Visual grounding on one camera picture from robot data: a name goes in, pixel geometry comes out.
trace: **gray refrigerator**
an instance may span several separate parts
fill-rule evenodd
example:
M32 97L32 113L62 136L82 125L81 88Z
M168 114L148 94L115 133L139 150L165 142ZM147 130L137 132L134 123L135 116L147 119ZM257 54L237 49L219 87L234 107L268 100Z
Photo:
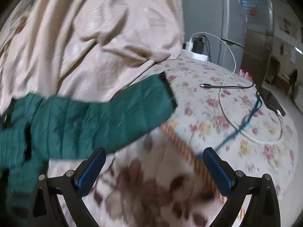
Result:
M236 73L239 72L247 17L243 6L237 0L182 0L184 17L184 43L196 32L213 34L230 47L236 60ZM234 61L229 49L219 39L210 35L210 54L212 62L230 71ZM204 46L203 54L208 55Z

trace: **white charging cable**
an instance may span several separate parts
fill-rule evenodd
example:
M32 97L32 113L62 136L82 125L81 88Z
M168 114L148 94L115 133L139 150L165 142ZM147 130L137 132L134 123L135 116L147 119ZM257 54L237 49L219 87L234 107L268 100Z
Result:
M221 84L221 88L220 88L220 90L219 90L219 104L220 104L222 113L223 113L223 115L225 116L225 118L227 119L227 121L228 121L236 130L240 130L240 133L241 133L242 135L244 135L246 138L248 138L249 140L251 140L251 141L253 141L253 142L255 142L255 143L264 144L264 145L275 145L275 144L278 144L278 143L282 142L282 141L283 141L284 124L283 124L282 115L281 115L281 113L280 113L279 110L276 110L275 113L277 114L277 116L278 116L278 118L279 118L279 120L280 120L281 131L280 131L280 136L279 136L279 138L278 138L277 140L275 140L275 141L267 141L267 142L265 142L265 141L259 141L259 140L256 140L256 139L252 138L251 136L249 136L248 134L246 134L243 130L241 130L237 124L235 124L234 122L232 122L232 121L227 117L226 111L225 111L225 109L223 108L223 106L222 106L222 104L221 104L220 96L221 96L221 90L222 90L222 88L223 88L223 86L224 86L225 81L226 81L228 78L230 78L230 77L234 74L234 72L236 71L236 66L237 66L237 65L236 65L236 59L234 58L234 54L232 53L230 47L227 45L226 42L224 42L224 41L223 41L222 39L220 39L219 37L217 37L217 36L215 36L215 35L213 35L213 34L207 33L207 32L196 32L196 33L192 34L191 37L190 37L190 39L189 39L189 43L188 43L189 47L188 47L188 50L190 49L190 46L193 44L193 37L196 36L196 35L199 35L199 34L207 34L207 35L210 35L210 36L213 36L213 37L216 37L217 39L219 39L222 43L224 43L224 44L227 46L227 48L229 49L229 51L230 51L230 53L231 53L231 55L232 55L232 58L234 59L234 70L233 70L233 72L231 73L231 75L229 75L226 79L224 79L224 81L223 81L222 84Z

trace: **braided rope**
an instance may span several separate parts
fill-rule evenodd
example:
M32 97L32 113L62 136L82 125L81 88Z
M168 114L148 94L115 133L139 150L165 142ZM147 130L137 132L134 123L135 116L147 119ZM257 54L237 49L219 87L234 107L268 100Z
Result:
M160 131L168 137L171 141L172 146L182 155L184 159L193 167L194 171L203 179L207 187L210 187L217 199L223 201L224 203L227 201L227 197L224 197L220 194L217 189L216 184L214 183L210 173L207 171L204 163L196 157L193 151L187 146L186 142L184 142L175 132L174 128L168 125L167 123L163 123L160 126ZM243 219L245 215L245 211L241 208L238 218Z

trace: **cable connector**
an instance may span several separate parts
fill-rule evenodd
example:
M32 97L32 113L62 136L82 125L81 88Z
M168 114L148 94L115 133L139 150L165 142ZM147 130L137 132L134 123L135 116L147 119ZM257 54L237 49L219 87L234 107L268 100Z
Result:
M193 46L194 46L193 42L191 42L191 41L190 42L186 42L185 43L185 50L192 51Z
M212 85L210 85L209 83L202 83L202 84L200 84L200 87L210 89L212 87Z
M282 117L282 114L281 114L281 112L277 109L276 110L276 114L279 116L279 117Z

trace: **red object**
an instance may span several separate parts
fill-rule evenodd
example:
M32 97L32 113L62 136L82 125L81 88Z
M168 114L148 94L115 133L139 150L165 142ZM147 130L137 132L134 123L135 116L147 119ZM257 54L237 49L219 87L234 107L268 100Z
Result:
M257 16L258 15L258 9L256 7L252 7L248 11L250 16Z
M245 72L244 70L240 69L239 76L243 77L244 79L247 79L251 82L254 82L252 75L249 72Z

